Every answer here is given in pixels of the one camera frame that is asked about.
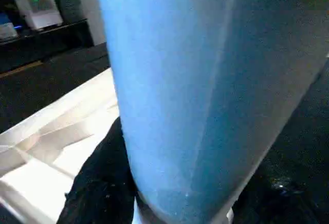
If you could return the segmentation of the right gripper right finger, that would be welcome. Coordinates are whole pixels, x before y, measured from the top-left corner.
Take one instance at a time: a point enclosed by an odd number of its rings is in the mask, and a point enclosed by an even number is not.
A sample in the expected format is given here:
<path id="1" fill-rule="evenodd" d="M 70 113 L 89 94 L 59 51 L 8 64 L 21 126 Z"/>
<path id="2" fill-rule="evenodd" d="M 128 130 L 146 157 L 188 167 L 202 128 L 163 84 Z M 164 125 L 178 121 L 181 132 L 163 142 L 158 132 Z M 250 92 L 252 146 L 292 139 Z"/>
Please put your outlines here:
<path id="1" fill-rule="evenodd" d="M 233 223 L 328 223 L 328 159 L 267 155 L 233 211 Z"/>

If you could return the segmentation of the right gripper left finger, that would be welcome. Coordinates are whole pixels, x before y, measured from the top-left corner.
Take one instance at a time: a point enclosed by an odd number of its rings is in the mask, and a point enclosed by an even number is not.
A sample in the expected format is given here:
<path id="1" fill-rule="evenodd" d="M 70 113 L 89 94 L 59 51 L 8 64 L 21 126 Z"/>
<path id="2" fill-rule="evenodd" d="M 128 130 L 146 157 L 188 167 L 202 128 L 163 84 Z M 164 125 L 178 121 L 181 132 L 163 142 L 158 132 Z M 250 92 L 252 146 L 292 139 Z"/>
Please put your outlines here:
<path id="1" fill-rule="evenodd" d="M 121 120 L 116 120 L 74 178 L 58 223 L 132 223 L 133 181 Z"/>

